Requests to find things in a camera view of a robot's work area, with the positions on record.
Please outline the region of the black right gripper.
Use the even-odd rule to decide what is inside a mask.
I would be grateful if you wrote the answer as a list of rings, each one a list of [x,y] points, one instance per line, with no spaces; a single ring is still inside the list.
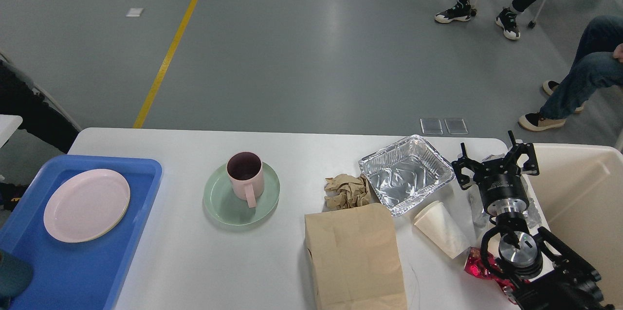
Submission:
[[[458,159],[451,162],[462,190],[467,190],[475,183],[478,184],[483,210],[490,217],[527,211],[530,202],[521,175],[539,175],[534,144],[517,142],[513,132],[508,132],[508,137],[511,148],[501,162],[496,164],[499,173],[487,172],[484,163],[470,159],[464,142],[460,144],[461,154]],[[463,173],[463,169],[470,170],[473,175]]]

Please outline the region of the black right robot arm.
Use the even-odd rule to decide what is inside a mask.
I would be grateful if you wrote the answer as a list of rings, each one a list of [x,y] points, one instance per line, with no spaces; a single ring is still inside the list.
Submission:
[[[603,304],[598,270],[546,227],[532,234],[523,175],[539,175],[532,143],[518,143],[508,132],[511,148],[487,161],[474,161],[461,143],[451,163],[463,190],[478,187],[483,212],[492,228],[483,234],[480,259],[485,270],[509,281],[512,299],[522,310],[613,310]]]

